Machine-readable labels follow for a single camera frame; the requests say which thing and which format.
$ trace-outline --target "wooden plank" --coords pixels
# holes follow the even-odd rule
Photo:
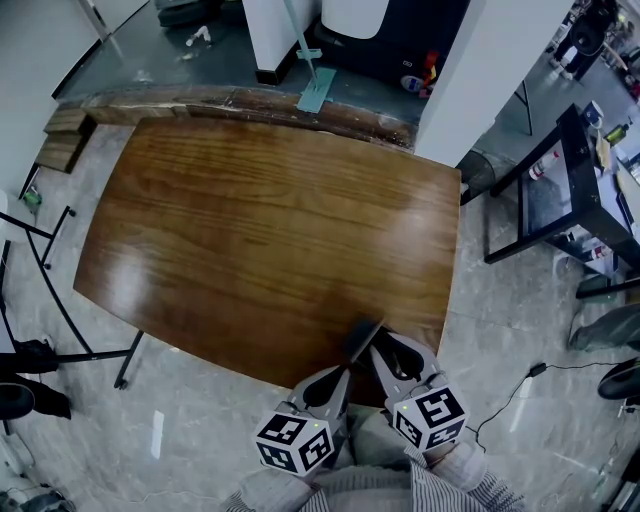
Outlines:
[[[36,163],[70,173],[82,152],[85,141],[85,138],[79,134],[50,134],[36,157]]]
[[[87,98],[82,109],[98,124],[136,125],[147,117],[238,119],[327,131],[411,150],[416,124],[364,108],[327,102],[317,114],[296,108],[299,94],[229,86],[154,87]]]
[[[59,107],[44,127],[44,132],[76,133],[88,137],[95,126],[95,121],[81,108]]]

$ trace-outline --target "black metal table frame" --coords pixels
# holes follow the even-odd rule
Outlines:
[[[529,103],[529,91],[527,91],[526,78],[522,81],[522,92],[524,93],[524,98],[520,96],[520,93],[518,92],[517,89],[514,94],[516,95],[516,98],[518,98],[527,109],[527,121],[529,122],[529,136],[533,137],[533,123],[531,122],[531,103]]]
[[[69,328],[71,329],[71,331],[73,332],[74,336],[76,337],[76,339],[78,340],[78,342],[80,343],[80,345],[82,345],[82,348],[85,350],[86,354],[69,354],[69,355],[56,355],[53,357],[49,357],[46,359],[34,359],[33,357],[24,357],[21,356],[19,354],[2,354],[0,356],[0,368],[6,368],[6,369],[11,369],[13,371],[15,371],[16,373],[23,373],[20,371],[21,366],[22,367],[33,367],[34,364],[67,364],[67,363],[80,363],[80,362],[84,362],[84,361],[99,361],[102,359],[114,359],[114,358],[119,358],[119,357],[124,357],[124,362],[122,363],[122,366],[120,367],[120,371],[118,372],[118,376],[116,377],[116,381],[113,385],[114,388],[116,389],[126,389],[128,382],[125,380],[124,375],[125,372],[127,371],[127,368],[129,367],[129,363],[131,362],[131,358],[133,357],[133,354],[135,353],[136,349],[138,348],[138,345],[140,343],[140,340],[144,334],[143,331],[138,331],[138,333],[136,334],[133,343],[131,344],[131,347],[127,350],[115,350],[115,351],[110,351],[110,352],[94,352],[91,347],[89,346],[89,344],[86,342],[86,340],[84,339],[84,337],[82,336],[82,334],[80,333],[80,331],[78,330],[78,328],[76,327],[76,325],[73,323],[73,320],[71,319],[71,317],[69,316],[69,313],[67,312],[67,310],[65,309],[64,305],[62,304],[62,301],[60,300],[60,297],[58,297],[58,294],[55,291],[55,288],[53,287],[53,284],[51,283],[51,280],[49,279],[49,276],[47,275],[47,270],[51,269],[51,265],[46,263],[47,257],[49,256],[49,253],[51,251],[51,247],[53,245],[54,240],[56,239],[56,236],[58,235],[62,224],[64,223],[65,219],[67,218],[67,216],[69,217],[75,217],[76,213],[75,211],[73,211],[69,206],[67,206],[64,211],[62,212],[62,215],[60,216],[60,218],[58,219],[58,222],[56,224],[55,229],[53,230],[53,233],[47,233],[46,231],[43,231],[41,229],[38,229],[34,226],[31,226],[30,224],[27,224],[25,222],[22,222],[18,219],[15,219],[9,215],[6,215],[5,213],[0,212],[0,219],[4,220],[5,222],[8,222],[10,224],[13,224],[15,226],[18,226],[22,229],[25,230],[26,235],[27,235],[27,239],[29,241],[29,246],[31,247],[31,252],[33,253],[33,257],[36,260],[36,263],[38,264],[38,268],[40,269],[40,273],[42,274],[42,278],[44,279],[45,284],[47,285],[47,288],[49,289],[49,292],[51,293],[51,297],[53,298],[54,302],[56,303],[56,305],[58,306],[58,309],[60,310],[60,313],[62,314],[62,316],[64,317],[65,321],[67,322],[67,325],[69,326]],[[40,258],[40,256],[38,255],[38,251],[36,249],[36,246],[33,242],[33,237],[32,234],[36,234],[38,236],[41,236],[43,238],[46,238],[48,240],[47,243],[47,247],[44,251],[44,255],[42,258]],[[6,258],[8,255],[8,250],[9,250],[9,243],[7,243],[5,245],[5,249],[3,252],[3,266],[2,266],[2,277],[4,276],[4,265],[6,264]],[[17,340],[13,337],[13,333],[11,332],[11,327],[9,326],[9,322],[7,321],[7,316],[6,316],[6,307],[4,304],[4,301],[2,301],[2,303],[0,304],[0,311],[2,313],[2,319],[7,327],[7,331],[9,333],[9,337],[11,338],[11,343],[16,346]]]
[[[571,212],[537,231],[525,233],[522,176],[526,176],[527,171],[558,142],[562,143],[569,178]],[[571,105],[542,142],[491,188],[491,196],[496,197],[518,180],[518,240],[485,256],[485,263],[491,265],[513,256],[579,224],[609,246],[628,265],[640,269],[640,245],[600,203],[598,184],[593,172],[595,159],[595,147],[588,135],[587,126],[581,119],[581,112],[576,105]],[[578,292],[576,298],[613,293],[620,291],[620,286]]]

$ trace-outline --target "wooden board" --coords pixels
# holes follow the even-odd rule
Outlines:
[[[73,170],[85,141],[82,135],[74,133],[52,133],[47,135],[38,156],[36,164],[70,173]]]
[[[74,288],[191,354],[293,387],[344,362],[362,316],[437,349],[459,172],[284,126],[144,119]]]
[[[76,133],[91,135],[96,123],[80,108],[58,107],[44,127],[45,133]]]

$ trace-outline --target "gray floor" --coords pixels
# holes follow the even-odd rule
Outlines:
[[[240,2],[225,4],[229,11],[206,23],[212,42],[185,42],[201,24],[165,29],[160,27],[153,2],[134,14],[73,75],[59,99],[84,98],[89,94],[157,87],[162,85],[234,85],[300,93],[309,83],[309,69],[299,61],[277,87],[256,81],[256,62],[249,29]],[[330,100],[383,112],[418,124],[426,100],[344,69],[338,69]]]
[[[480,137],[477,148],[519,162],[547,136],[572,103],[584,108],[590,101],[596,101],[605,114],[605,133],[618,123],[628,122],[627,116],[634,120],[638,117],[640,108],[635,100],[602,60],[598,59],[582,81],[576,82],[562,78],[549,65],[549,57],[543,54],[526,77],[533,136],[528,133],[526,109],[514,95],[491,129]]]
[[[72,284],[91,217],[130,133],[101,126],[73,174],[43,171],[37,179],[45,196],[38,226],[51,229],[66,204],[78,212],[63,228],[50,275],[78,327],[99,350],[127,347],[136,330],[75,293]],[[515,218],[513,204],[503,199],[481,197],[462,209],[439,357],[466,396],[472,427],[505,403],[535,362],[580,365],[633,354],[565,351],[581,269],[550,247],[534,247],[493,266],[483,263],[487,247],[495,250],[515,238]],[[79,351],[27,246],[12,247],[6,279],[18,339],[46,336],[61,353]],[[610,307],[589,306],[585,314],[596,318]],[[241,477],[259,469],[250,433],[286,390],[148,336],[124,392],[113,389],[119,365],[67,365],[43,376],[71,397],[74,418],[32,414],[13,422],[37,461],[36,481],[60,488],[80,511],[215,510]],[[606,371],[550,369],[483,428],[490,465],[527,496],[531,510],[598,510],[640,442],[638,416],[618,419],[620,404],[596,395]],[[156,411],[164,414],[157,459],[151,451]],[[605,467],[610,460],[612,467]]]

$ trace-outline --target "red object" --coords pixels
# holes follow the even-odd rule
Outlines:
[[[422,84],[422,89],[420,89],[419,93],[421,98],[429,97],[429,91],[427,90],[427,87],[431,83],[431,69],[436,65],[438,57],[440,57],[440,52],[431,50],[429,51],[429,53],[427,53],[427,56],[424,59],[424,69],[422,70],[422,78],[424,80],[424,83]]]

